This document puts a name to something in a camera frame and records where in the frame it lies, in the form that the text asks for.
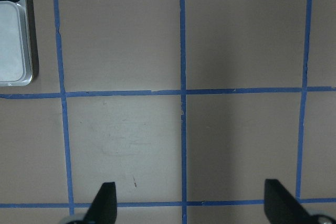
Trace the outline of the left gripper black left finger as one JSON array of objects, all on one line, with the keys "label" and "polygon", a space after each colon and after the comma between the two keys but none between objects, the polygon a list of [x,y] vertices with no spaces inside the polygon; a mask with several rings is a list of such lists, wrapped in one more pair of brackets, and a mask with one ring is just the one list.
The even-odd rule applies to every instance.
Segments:
[{"label": "left gripper black left finger", "polygon": [[114,224],[117,219],[115,182],[103,183],[83,218],[84,223]]}]

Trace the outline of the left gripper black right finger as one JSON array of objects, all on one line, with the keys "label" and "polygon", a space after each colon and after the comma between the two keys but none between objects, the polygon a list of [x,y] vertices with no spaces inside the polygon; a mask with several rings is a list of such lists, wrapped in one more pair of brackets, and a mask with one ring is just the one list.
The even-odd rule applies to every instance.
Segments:
[{"label": "left gripper black right finger", "polygon": [[264,212],[272,224],[315,223],[313,217],[277,179],[265,180]]}]

